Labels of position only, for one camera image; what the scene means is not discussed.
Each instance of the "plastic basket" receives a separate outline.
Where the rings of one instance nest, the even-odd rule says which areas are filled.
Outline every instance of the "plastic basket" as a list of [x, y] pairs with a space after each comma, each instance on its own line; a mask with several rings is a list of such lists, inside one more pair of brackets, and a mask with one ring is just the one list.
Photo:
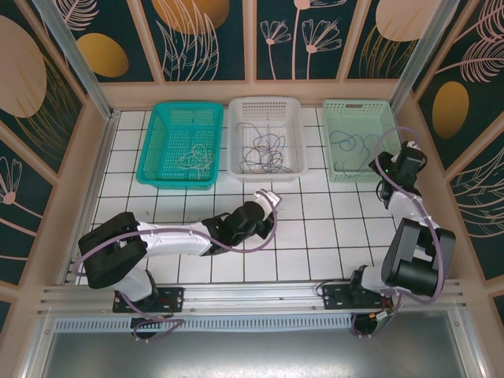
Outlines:
[[[136, 179], [160, 189], [210, 188], [219, 171], [223, 119], [224, 108], [219, 104], [157, 104], [150, 117]], [[184, 162], [197, 168], [188, 168]]]
[[[391, 107], [386, 101], [325, 100], [324, 146], [331, 182], [377, 181], [368, 167], [375, 157], [378, 138], [395, 127]], [[401, 150], [396, 132], [381, 147], [391, 154]]]
[[[229, 104], [228, 172], [242, 182], [287, 182], [308, 171], [301, 106], [294, 98], [237, 98]], [[255, 147], [270, 146], [267, 153]], [[274, 166], [265, 169], [268, 159]]]

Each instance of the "white tile floor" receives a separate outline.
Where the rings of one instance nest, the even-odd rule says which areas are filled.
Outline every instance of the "white tile floor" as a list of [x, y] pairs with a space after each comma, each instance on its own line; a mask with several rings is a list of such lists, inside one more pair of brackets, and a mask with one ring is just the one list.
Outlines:
[[[193, 223], [233, 211], [264, 186], [283, 198], [278, 232], [266, 249], [203, 258], [151, 258], [146, 266], [159, 284], [350, 278], [360, 265], [377, 264], [384, 259], [395, 233], [394, 221], [376, 198], [376, 183], [328, 182], [321, 147], [321, 109], [302, 109], [309, 172], [300, 180], [243, 185], [225, 172], [226, 148], [222, 148], [219, 178], [208, 191], [161, 191], [136, 181], [149, 118], [150, 112], [121, 114], [93, 228], [125, 210], [132, 211], [141, 221]], [[251, 238], [245, 247], [262, 242], [258, 237]]]

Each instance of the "black cable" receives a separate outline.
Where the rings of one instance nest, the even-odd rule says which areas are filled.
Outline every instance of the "black cable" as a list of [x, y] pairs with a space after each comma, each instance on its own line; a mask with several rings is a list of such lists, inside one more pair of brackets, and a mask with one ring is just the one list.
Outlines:
[[252, 173], [293, 173], [291, 169], [284, 167], [284, 149], [287, 145], [285, 135], [278, 136], [273, 133], [262, 135], [255, 124], [242, 122], [249, 125], [257, 132], [258, 137], [252, 141], [252, 146], [244, 146], [242, 150], [243, 160], [240, 169], [244, 173], [246, 169]]
[[378, 185], [376, 185], [376, 190], [375, 190], [375, 193], [376, 193], [376, 197], [378, 198], [378, 200], [380, 202], [383, 202], [383, 199], [381, 199], [380, 195], [378, 194], [378, 192], [380, 191], [380, 186], [384, 184], [384, 181], [381, 180]]
[[[166, 315], [163, 316], [163, 319], [169, 319], [170, 317], [173, 317], [173, 306], [172, 306], [172, 303], [170, 302], [169, 299], [166, 299], [166, 304], [168, 305], [169, 312]], [[140, 333], [137, 333], [137, 331], [141, 327], [144, 327], [144, 326], [147, 326], [147, 325], [150, 325], [150, 324], [161, 324], [161, 323], [159, 323], [157, 321], [152, 321], [152, 320], [145, 319], [144, 321], [141, 321], [140, 323], [138, 323], [135, 326], [132, 335], [134, 335], [134, 336], [136, 335], [140, 339], [150, 339], [150, 338], [156, 336], [159, 332], [140, 332]]]
[[424, 156], [425, 156], [425, 161], [424, 161], [424, 163], [420, 166], [420, 168], [418, 169], [418, 172], [417, 172], [417, 173], [421, 172], [421, 171], [422, 171], [422, 169], [424, 169], [424, 168], [425, 168], [425, 166], [427, 165], [427, 161], [428, 161], [428, 159], [427, 159], [427, 155], [424, 155]]
[[335, 278], [333, 280], [326, 280], [326, 281], [322, 281], [317, 287], [315, 287], [315, 293], [319, 296], [319, 297], [324, 297], [323, 294], [319, 294], [318, 292], [318, 289], [320, 289], [323, 285], [325, 284], [329, 284], [330, 282], [350, 282], [350, 280], [345, 280], [343, 278]]

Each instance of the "gold circle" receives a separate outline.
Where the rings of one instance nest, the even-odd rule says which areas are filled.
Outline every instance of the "gold circle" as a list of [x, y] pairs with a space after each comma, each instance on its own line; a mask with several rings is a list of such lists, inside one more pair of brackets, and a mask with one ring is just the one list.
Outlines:
[[126, 53], [110, 37], [89, 33], [77, 39], [77, 45], [93, 72], [106, 77], [118, 77], [128, 71]]
[[386, 39], [409, 42], [419, 39], [439, 0], [380, 0], [376, 28]]
[[456, 81], [445, 83], [438, 91], [432, 107], [432, 124], [440, 138], [454, 137], [464, 124], [469, 111], [469, 94]]
[[198, 26], [202, 21], [197, 17], [193, 2], [202, 17], [208, 16], [215, 29], [228, 18], [229, 0], [152, 0], [152, 5], [170, 28], [184, 34], [203, 34], [206, 28]]
[[18, 24], [0, 16], [0, 109], [15, 117], [31, 117], [46, 97], [44, 56]]

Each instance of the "light green basket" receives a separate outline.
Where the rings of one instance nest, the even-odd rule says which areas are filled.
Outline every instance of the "light green basket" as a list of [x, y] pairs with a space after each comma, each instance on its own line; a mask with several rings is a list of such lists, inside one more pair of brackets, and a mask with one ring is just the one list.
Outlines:
[[[377, 100], [325, 100], [324, 146], [329, 181], [373, 182], [379, 179], [368, 164], [375, 157], [378, 138], [394, 128], [391, 107]], [[381, 150], [398, 154], [396, 132], [384, 140]]]

